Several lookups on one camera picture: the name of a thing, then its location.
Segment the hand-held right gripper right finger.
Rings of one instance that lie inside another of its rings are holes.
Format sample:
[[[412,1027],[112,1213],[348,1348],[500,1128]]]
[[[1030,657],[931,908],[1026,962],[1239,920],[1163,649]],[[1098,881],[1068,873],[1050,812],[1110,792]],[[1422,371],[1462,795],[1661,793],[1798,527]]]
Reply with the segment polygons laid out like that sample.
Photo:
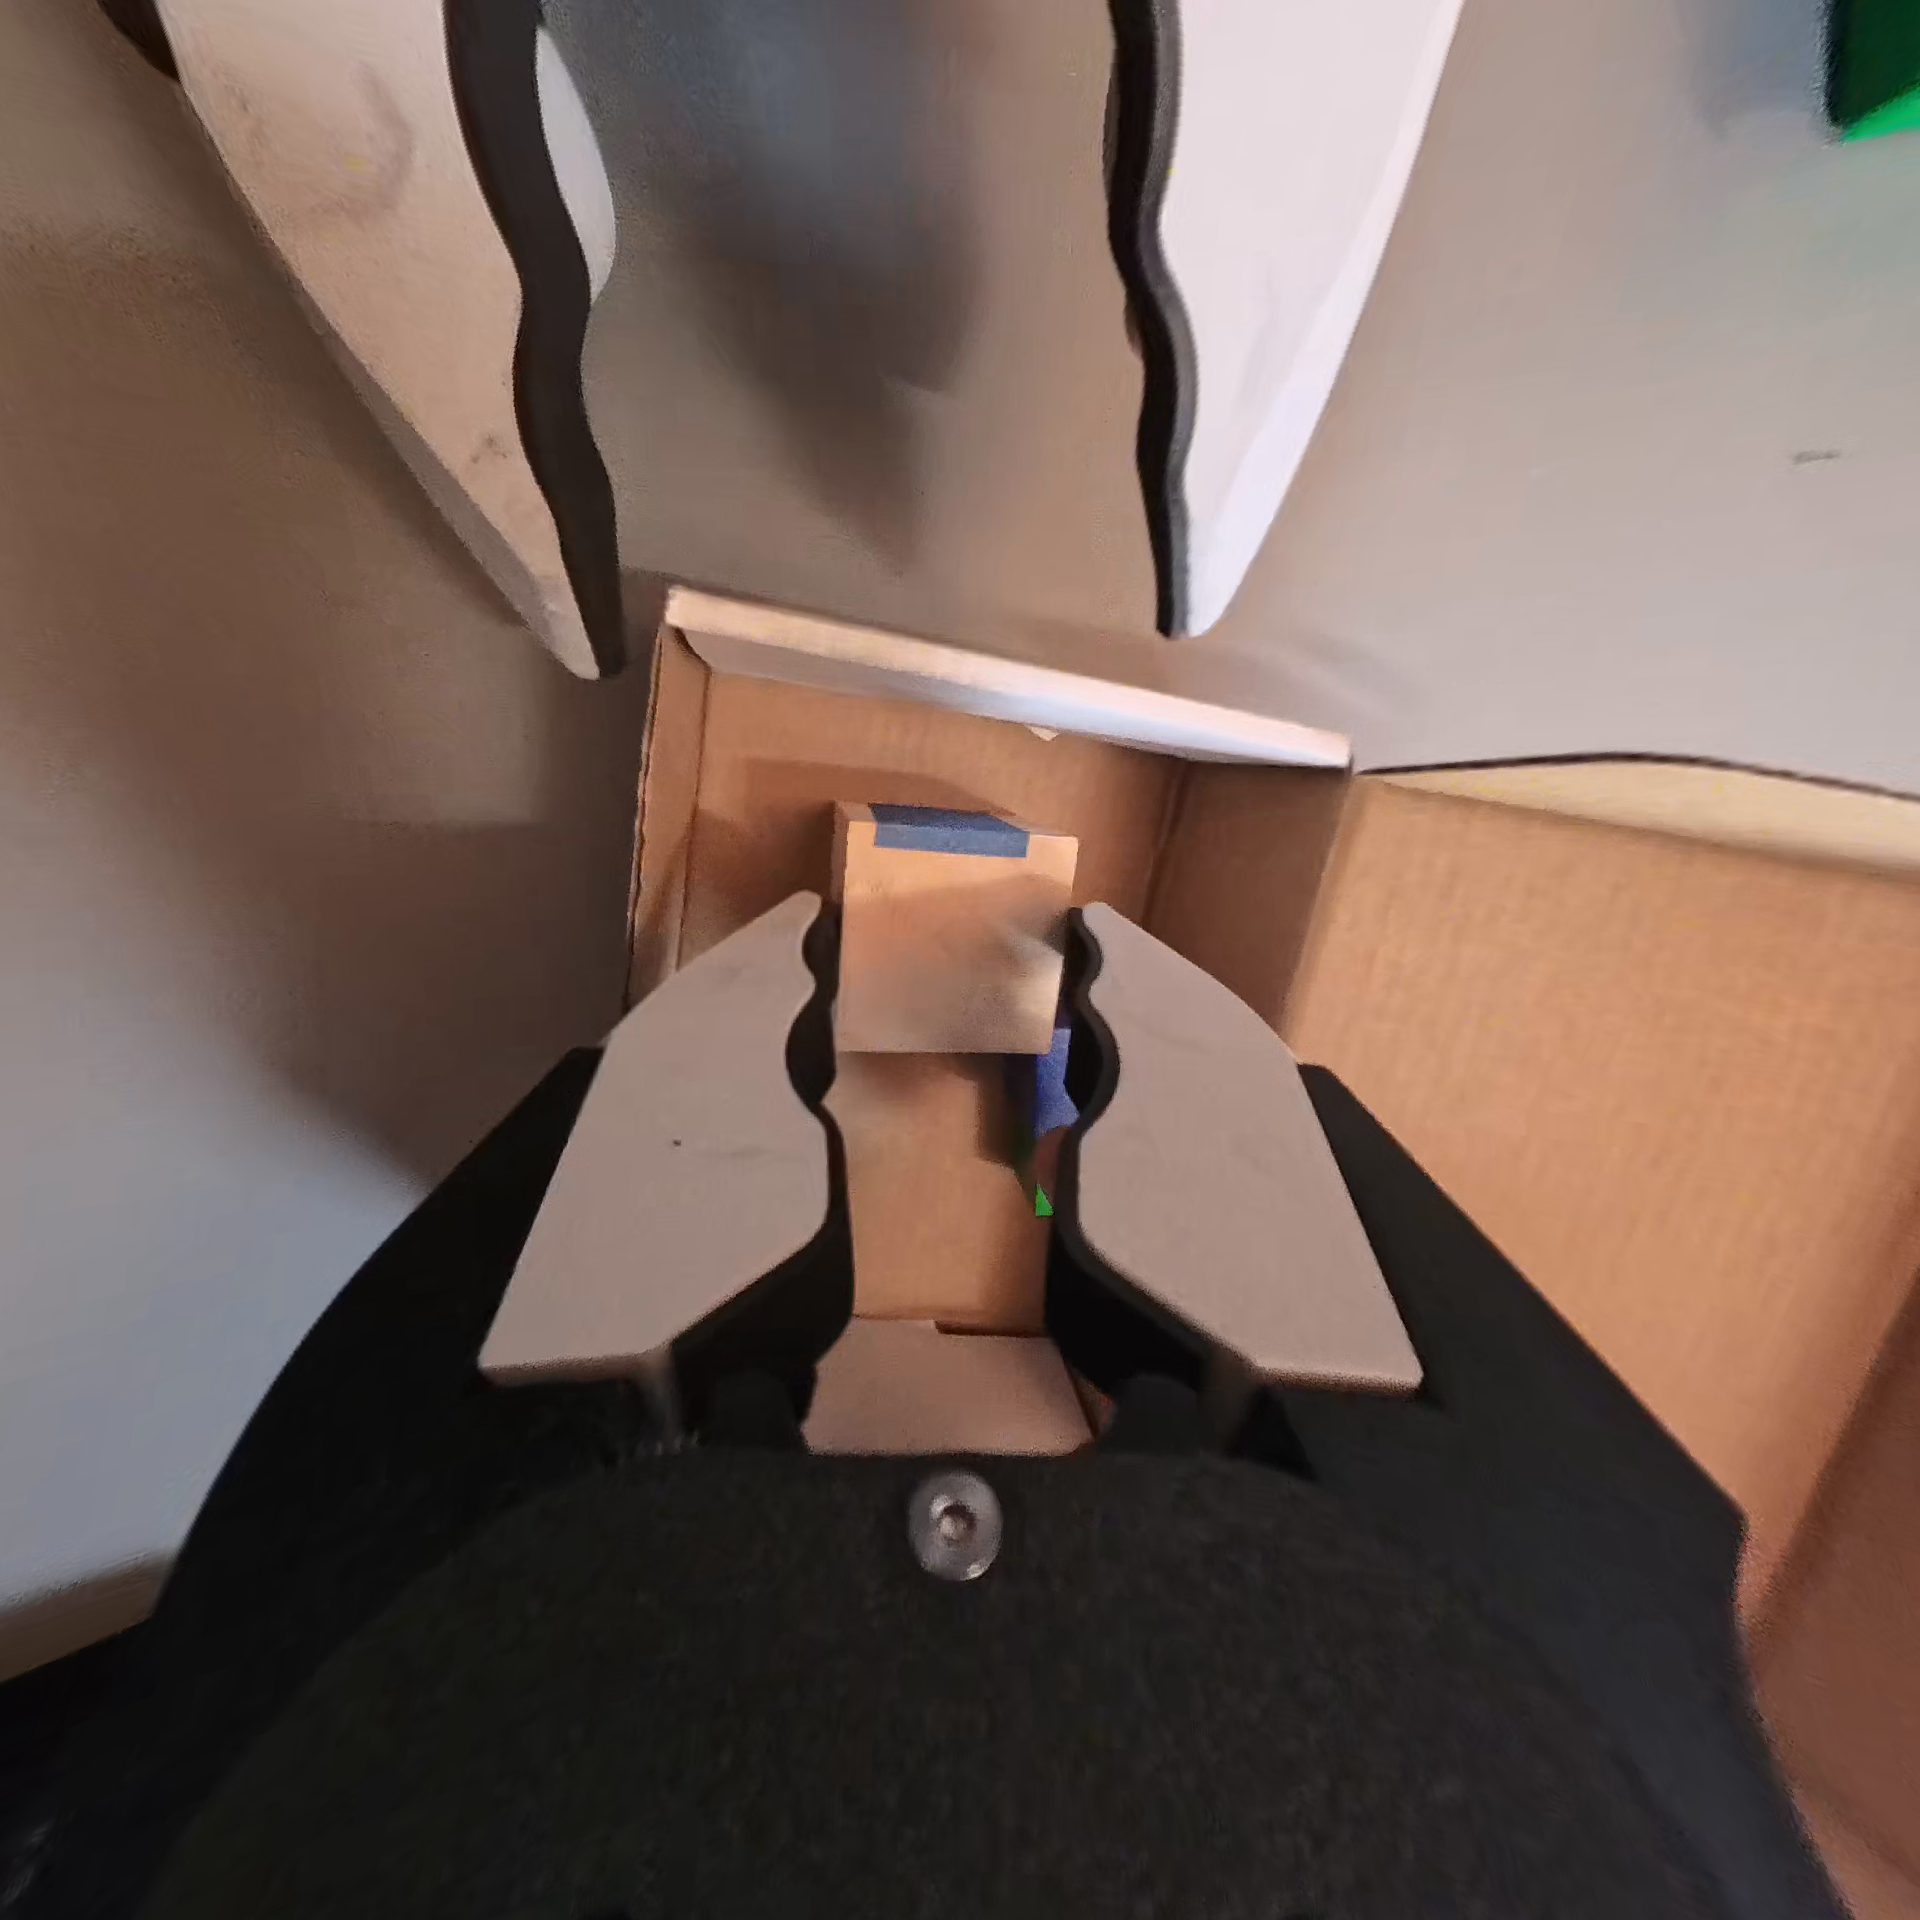
[[[1173,1381],[1214,1424],[1267,1387],[1415,1397],[1422,1359],[1278,1032],[1106,904],[1070,935],[1045,1277],[1068,1367],[1110,1404]]]

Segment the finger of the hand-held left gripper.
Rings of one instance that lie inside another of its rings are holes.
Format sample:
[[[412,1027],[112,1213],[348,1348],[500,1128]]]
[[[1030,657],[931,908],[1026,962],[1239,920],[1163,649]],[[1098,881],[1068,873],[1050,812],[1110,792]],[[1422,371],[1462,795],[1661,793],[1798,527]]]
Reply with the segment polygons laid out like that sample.
[[[1458,3],[1108,3],[1155,627],[1228,612],[1374,291]]]
[[[160,3],[183,97],[421,492],[571,675],[626,664],[583,394],[610,241],[541,5]]]

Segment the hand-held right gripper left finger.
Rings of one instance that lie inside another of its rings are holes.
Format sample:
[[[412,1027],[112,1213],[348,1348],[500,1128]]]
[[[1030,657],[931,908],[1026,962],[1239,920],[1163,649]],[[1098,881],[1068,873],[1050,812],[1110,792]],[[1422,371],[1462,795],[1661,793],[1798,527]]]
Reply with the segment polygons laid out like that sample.
[[[493,1386],[637,1383],[707,1424],[736,1377],[802,1423],[855,1261],[834,1080],[836,917],[794,893],[607,1036],[477,1354]]]

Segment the small blue cube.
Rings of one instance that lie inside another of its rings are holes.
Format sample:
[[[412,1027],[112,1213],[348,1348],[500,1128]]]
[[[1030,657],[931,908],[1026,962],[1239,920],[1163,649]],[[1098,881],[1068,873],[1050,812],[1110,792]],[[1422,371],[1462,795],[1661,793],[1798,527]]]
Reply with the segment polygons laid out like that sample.
[[[1000,1091],[1018,1155],[1076,1120],[1076,1104],[1068,1087],[1070,1051],[1071,1027],[1056,1024],[1043,1051],[1000,1056]]]

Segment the white cardboard box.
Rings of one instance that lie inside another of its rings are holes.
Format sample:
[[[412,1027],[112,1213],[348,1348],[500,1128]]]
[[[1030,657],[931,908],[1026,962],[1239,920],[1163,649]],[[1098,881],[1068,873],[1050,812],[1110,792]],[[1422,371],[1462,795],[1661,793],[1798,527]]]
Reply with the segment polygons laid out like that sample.
[[[1858,1916],[1916,1916],[1916,803],[1655,759],[1354,776],[1220,703],[667,587],[630,994],[850,803],[1030,829],[1331,1068],[1747,1522],[1765,1712]]]

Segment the grey desk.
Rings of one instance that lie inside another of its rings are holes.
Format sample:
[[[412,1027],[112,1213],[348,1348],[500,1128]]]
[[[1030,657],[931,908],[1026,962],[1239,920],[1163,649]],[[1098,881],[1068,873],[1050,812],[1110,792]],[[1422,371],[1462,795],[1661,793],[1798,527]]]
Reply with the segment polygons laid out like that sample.
[[[591,345],[643,567],[939,637],[1143,620],[1098,5],[935,8],[952,244],[776,436],[654,173]],[[1795,8],[1468,5],[1215,635],[1365,767],[1916,803],[1916,137]],[[178,87],[4,5],[4,1679],[141,1618],[278,1365],[619,997],[644,691],[544,659]]]

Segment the green plastic bin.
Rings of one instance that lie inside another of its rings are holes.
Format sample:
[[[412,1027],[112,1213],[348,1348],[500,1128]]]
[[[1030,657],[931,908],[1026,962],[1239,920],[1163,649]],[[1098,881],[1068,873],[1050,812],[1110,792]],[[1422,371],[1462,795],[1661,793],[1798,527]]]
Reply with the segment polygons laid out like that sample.
[[[1824,44],[1838,140],[1918,131],[1918,3],[1829,3]]]

